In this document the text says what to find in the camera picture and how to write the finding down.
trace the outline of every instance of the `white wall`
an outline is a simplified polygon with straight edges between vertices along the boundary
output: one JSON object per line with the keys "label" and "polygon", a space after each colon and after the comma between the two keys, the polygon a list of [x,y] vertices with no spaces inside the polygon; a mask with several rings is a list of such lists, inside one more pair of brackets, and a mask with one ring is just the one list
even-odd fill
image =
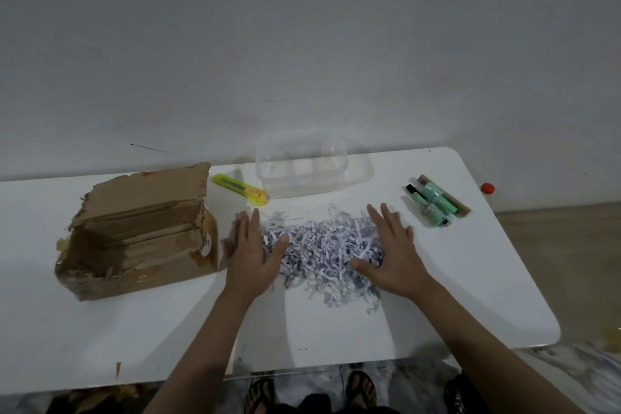
{"label": "white wall", "polygon": [[621,0],[0,0],[0,179],[328,126],[451,146],[496,210],[621,200],[620,27]]}

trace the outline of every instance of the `red round object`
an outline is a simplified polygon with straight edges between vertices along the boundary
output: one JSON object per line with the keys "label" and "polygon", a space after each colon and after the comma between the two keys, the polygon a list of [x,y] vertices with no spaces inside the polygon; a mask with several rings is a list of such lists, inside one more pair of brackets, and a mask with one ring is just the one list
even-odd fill
{"label": "red round object", "polygon": [[491,195],[493,192],[496,191],[496,187],[493,186],[491,183],[486,182],[483,185],[481,185],[481,191],[485,193],[486,195]]}

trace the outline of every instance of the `table top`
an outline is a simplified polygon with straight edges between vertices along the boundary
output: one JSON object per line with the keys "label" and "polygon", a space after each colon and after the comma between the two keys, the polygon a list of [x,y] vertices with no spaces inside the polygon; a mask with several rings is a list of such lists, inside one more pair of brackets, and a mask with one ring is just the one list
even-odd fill
{"label": "table top", "polygon": [[[264,218],[322,220],[329,209],[360,216],[386,202],[415,229],[427,269],[509,347],[551,344],[558,323],[459,155],[438,147],[349,156],[338,191],[271,200]],[[260,185],[254,164],[212,167]],[[425,174],[472,212],[428,228],[403,187]],[[163,380],[224,285],[218,272],[98,301],[76,300],[56,280],[55,243],[91,187],[113,175],[0,183],[0,395]],[[216,186],[206,204],[229,234],[246,200]],[[410,301],[382,292],[377,312],[363,301],[328,308],[306,285],[285,290],[279,276],[255,300],[239,332],[230,370],[249,371],[395,359],[441,343]],[[117,363],[121,363],[117,375]]]}

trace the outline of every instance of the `pile of shredded paper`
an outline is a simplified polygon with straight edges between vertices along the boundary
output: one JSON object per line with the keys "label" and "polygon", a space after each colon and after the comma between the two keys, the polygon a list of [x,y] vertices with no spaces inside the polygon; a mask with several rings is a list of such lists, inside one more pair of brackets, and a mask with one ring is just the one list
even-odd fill
{"label": "pile of shredded paper", "polygon": [[283,233],[289,234],[289,246],[280,266],[287,288],[306,281],[311,290],[309,298],[318,292],[328,307],[362,298],[372,310],[377,309],[377,289],[348,265],[354,257],[367,259],[374,265],[382,262],[377,229],[370,218],[339,213],[322,222],[291,225],[270,222],[263,229],[266,253],[271,252]]}

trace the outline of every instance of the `flip-flop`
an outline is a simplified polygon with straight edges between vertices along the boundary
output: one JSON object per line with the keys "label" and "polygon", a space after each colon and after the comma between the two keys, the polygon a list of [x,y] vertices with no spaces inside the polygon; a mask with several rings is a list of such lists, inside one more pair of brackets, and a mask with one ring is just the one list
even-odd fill
{"label": "flip-flop", "polygon": [[244,410],[244,414],[254,414],[256,409],[263,404],[266,409],[274,407],[276,403],[276,390],[274,388],[274,380],[271,378],[260,378],[248,388],[248,393],[253,391],[255,387],[259,386],[259,396],[254,400],[250,409]]}
{"label": "flip-flop", "polygon": [[[358,386],[354,388],[353,387],[353,376],[356,374],[358,375]],[[347,399],[347,401],[345,402],[345,409],[352,408],[352,402],[355,398],[358,397],[358,395],[362,396],[362,401],[365,402],[365,405],[367,408],[373,407],[373,404],[371,403],[371,400],[369,399],[369,395],[366,393],[365,389],[362,387],[362,381],[364,381],[364,379],[367,379],[371,383],[371,386],[373,386],[373,389],[375,389],[373,380],[371,380],[371,377],[369,377],[369,375],[367,375],[363,371],[354,370],[352,373],[350,373],[349,378],[347,379],[347,387],[345,389],[345,396]]]}

